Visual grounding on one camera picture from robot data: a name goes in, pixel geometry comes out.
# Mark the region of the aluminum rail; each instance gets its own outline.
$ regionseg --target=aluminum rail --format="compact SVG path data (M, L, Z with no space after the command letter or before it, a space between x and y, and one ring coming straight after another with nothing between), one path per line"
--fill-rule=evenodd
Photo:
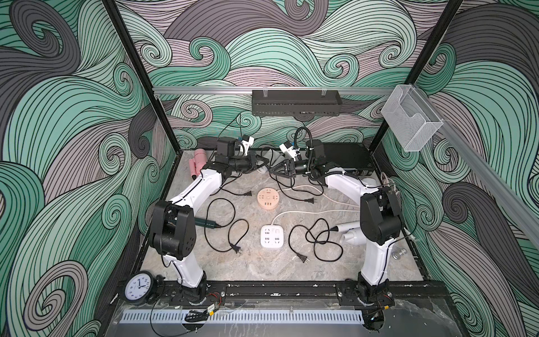
M437 119L439 113L424 93L415 93L412 97L427 117L432 120ZM537 216L472 148L462 134L453 127L451 121L444 120L444 124L439 130L457 150L459 156L479 176L481 182L487 186L488 191L496 198L496 202L504 209L507 215L519 225L519 228L535 247L539 248L539 219L537 219Z
M340 95L389 96L391 87L223 87L223 86L157 86L156 95L251 95L253 90L337 90Z

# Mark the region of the clock face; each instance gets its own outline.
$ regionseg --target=clock face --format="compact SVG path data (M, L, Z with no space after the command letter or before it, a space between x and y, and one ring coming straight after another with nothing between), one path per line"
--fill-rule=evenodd
M150 276L144 273L133 276L126 285L126 298L135 301L148 293L151 286Z

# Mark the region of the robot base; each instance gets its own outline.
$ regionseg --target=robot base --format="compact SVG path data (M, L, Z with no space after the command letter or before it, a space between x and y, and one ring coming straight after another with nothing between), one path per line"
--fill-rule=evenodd
M357 275L357 296L364 303L375 303L378 306L393 306L395 301L388 294L389 280L386 279L379 285L370 285L361 273Z
M178 284L178 290L176 293L171 292L170 304L171 305L191 305L199 304L204 301L206 297L206 290L208 288L208 282L206 281L206 272L202 275L202 280L196 288L190 288Z

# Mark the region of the two-prong plug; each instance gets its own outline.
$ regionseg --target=two-prong plug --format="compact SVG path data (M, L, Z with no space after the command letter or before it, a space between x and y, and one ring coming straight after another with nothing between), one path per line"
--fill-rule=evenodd
M305 255L302 255L302 254L299 254L299 253L296 253L296 255L300 258L300 260L303 263L307 263L309 261L309 259Z

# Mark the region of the black box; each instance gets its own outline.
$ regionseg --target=black box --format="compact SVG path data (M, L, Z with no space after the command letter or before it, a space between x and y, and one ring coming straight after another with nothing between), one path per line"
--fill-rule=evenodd
M370 176L374 164L367 148L360 143L324 143L324 152L328 162L334 162L348 172L357 171L357 175Z
M337 90L253 90L254 116L338 116L342 100Z

